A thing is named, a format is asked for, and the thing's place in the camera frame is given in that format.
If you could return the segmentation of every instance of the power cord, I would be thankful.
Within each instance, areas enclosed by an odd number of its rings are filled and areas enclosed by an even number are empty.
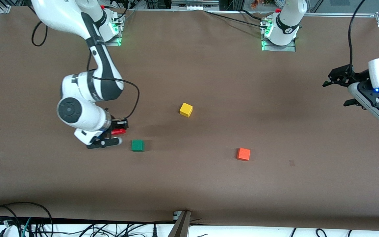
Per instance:
[[[362,0],[359,3],[358,7],[356,8],[355,12],[353,13],[352,18],[350,19],[350,23],[349,23],[349,31],[347,33],[347,38],[348,38],[348,42],[349,42],[349,71],[350,71],[351,76],[353,76],[353,74],[354,74],[353,68],[352,68],[352,62],[353,62],[353,49],[352,49],[352,37],[351,37],[352,23],[353,23],[353,19],[355,18],[356,14],[358,13],[359,8],[361,8],[364,1],[365,0]]]
[[[86,71],[88,71],[88,68],[90,67],[90,59],[91,59],[91,50],[88,50],[88,59],[87,59],[87,67]]]
[[[40,46],[42,46],[44,43],[45,43],[45,41],[46,41],[46,37],[48,36],[48,26],[45,26],[45,37],[43,38],[43,41],[40,43],[40,44],[36,44],[35,43],[35,33],[36,33],[36,30],[38,29],[38,27],[40,26],[40,24],[42,24],[42,21],[39,21],[37,24],[36,24],[36,26],[35,26],[35,28],[33,29],[33,33],[32,33],[32,44],[34,45],[34,46],[36,46],[36,47],[40,47]]]
[[[51,222],[51,237],[54,235],[54,222],[53,222],[53,220],[52,220],[52,215],[51,215],[51,213],[49,212],[49,210],[48,210],[46,207],[42,206],[41,204],[38,204],[38,203],[36,203],[36,202],[31,202],[31,201],[17,201],[17,202],[11,202],[11,203],[8,203],[8,204],[2,204],[2,205],[0,205],[0,207],[4,207],[5,209],[9,210],[9,212],[11,212],[12,215],[15,217],[15,220],[16,220],[16,222],[17,222],[17,229],[18,229],[18,235],[19,235],[19,236],[21,236],[20,222],[19,222],[18,219],[17,219],[17,215],[16,215],[16,214],[15,214],[10,208],[7,207],[7,206],[9,206],[9,205],[14,205],[14,204],[32,204],[32,205],[34,205],[34,206],[38,206],[38,207],[44,209],[45,212],[48,214],[48,216],[49,216],[49,220],[50,220],[50,222]]]
[[[121,17],[123,17],[125,15],[125,13],[127,12],[128,8],[125,8],[125,11],[120,15],[118,16],[117,18],[113,18],[114,21],[116,21],[117,19],[120,19]]]
[[[128,116],[124,117],[125,119],[131,117],[131,115],[134,113],[134,111],[136,110],[137,108],[137,105],[138,105],[138,101],[140,100],[140,89],[138,88],[137,85],[135,85],[134,83],[130,82],[130,81],[127,81],[127,80],[124,80],[124,79],[118,79],[118,78],[100,78],[100,77],[95,77],[93,76],[93,79],[98,79],[98,80],[107,80],[107,81],[122,81],[122,82],[125,82],[125,83],[128,83],[130,85],[132,85],[133,87],[135,87],[137,89],[137,99],[136,99],[136,103],[134,105],[134,108],[132,109],[131,113],[128,114]]]
[[[296,227],[293,228],[293,231],[292,231],[291,237],[293,237],[293,235],[295,234],[295,231],[296,231]]]
[[[321,228],[318,228],[316,229],[316,235],[317,237],[322,237],[318,234],[318,232],[321,231],[323,234],[324,234],[324,237],[327,237],[327,234],[325,233],[325,231]],[[349,232],[347,233],[347,237],[350,237],[350,233],[352,232],[353,230],[349,230]]]
[[[156,224],[154,224],[155,226],[153,227],[153,237],[158,237],[158,228],[156,228]]]
[[[321,231],[321,232],[324,234],[324,237],[327,237],[327,234],[326,234],[325,231],[324,231],[323,229],[321,229],[321,228],[316,229],[316,235],[317,235],[317,237],[321,237],[321,236],[318,234],[319,231]]]
[[[4,233],[5,233],[6,230],[7,230],[7,228],[3,229],[3,230],[0,232],[0,237],[4,237]]]
[[[247,15],[249,15],[250,17],[256,19],[256,20],[262,20],[261,18],[258,18],[256,17],[255,15],[252,15],[251,13],[249,13],[247,10],[244,10],[244,9],[241,9],[239,10],[238,12],[245,12]]]
[[[224,15],[219,15],[219,14],[213,13],[213,12],[206,12],[206,13],[208,13],[210,15],[216,15],[216,16],[219,16],[219,17],[222,17],[222,18],[226,18],[226,19],[229,19],[229,20],[238,21],[238,22],[245,23],[245,24],[248,24],[248,25],[257,26],[257,27],[260,27],[260,28],[267,28],[266,26],[257,25],[257,24],[253,24],[253,23],[250,23],[250,22],[246,22],[246,21],[241,21],[241,20],[238,20],[238,19],[235,19],[235,18],[230,18],[230,17],[224,16]]]

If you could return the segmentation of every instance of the white robotic arm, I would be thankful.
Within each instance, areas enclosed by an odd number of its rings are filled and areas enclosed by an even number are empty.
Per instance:
[[[116,19],[119,19],[118,13],[102,8],[97,0],[76,0],[75,2],[84,13],[87,13],[93,19],[105,42],[119,33],[113,27]]]
[[[305,0],[286,0],[282,11],[271,15],[272,26],[266,31],[265,37],[275,45],[288,45],[295,39],[307,8]]]
[[[69,75],[63,79],[61,100],[57,106],[58,117],[64,123],[76,128],[74,135],[91,148],[89,146],[94,144],[103,132],[111,128],[113,119],[95,102],[117,99],[124,85],[122,81],[112,81],[112,79],[122,80],[122,77],[108,53],[105,41],[93,18],[83,12],[74,0],[32,0],[32,3],[36,15],[44,24],[85,39],[96,61],[96,70]],[[96,15],[100,6],[96,8],[89,12]],[[122,121],[122,124],[127,127],[126,120]],[[111,145],[104,142],[97,145],[101,147]],[[112,140],[112,145],[121,142],[122,140],[117,138]]]

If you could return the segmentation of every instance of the orange cube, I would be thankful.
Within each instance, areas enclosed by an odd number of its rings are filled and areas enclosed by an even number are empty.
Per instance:
[[[236,159],[241,161],[249,161],[249,155],[251,153],[251,150],[245,149],[245,148],[239,148],[238,149],[238,155],[236,156]]]

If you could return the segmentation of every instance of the yellow cube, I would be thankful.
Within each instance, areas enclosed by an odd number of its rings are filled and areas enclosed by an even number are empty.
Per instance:
[[[183,103],[181,109],[179,110],[179,113],[189,118],[192,113],[192,106],[188,105],[187,103]]]

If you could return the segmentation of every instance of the brown table surface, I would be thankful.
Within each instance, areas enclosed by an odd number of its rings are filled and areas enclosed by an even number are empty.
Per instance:
[[[86,68],[84,40],[49,29],[34,47],[37,17],[13,7],[0,15],[0,203],[36,201],[58,218],[156,221],[186,209],[204,224],[379,229],[379,121],[343,107],[346,88],[321,86],[348,63],[349,20],[305,17],[289,53],[262,51],[256,27],[205,12],[138,11],[109,50],[140,103],[122,145],[87,150],[56,113],[62,78]],[[352,39],[362,71],[379,57],[376,20],[357,18]],[[126,85],[99,105],[120,117],[135,98]],[[147,151],[132,152],[132,139]],[[250,161],[235,159],[239,147]]]

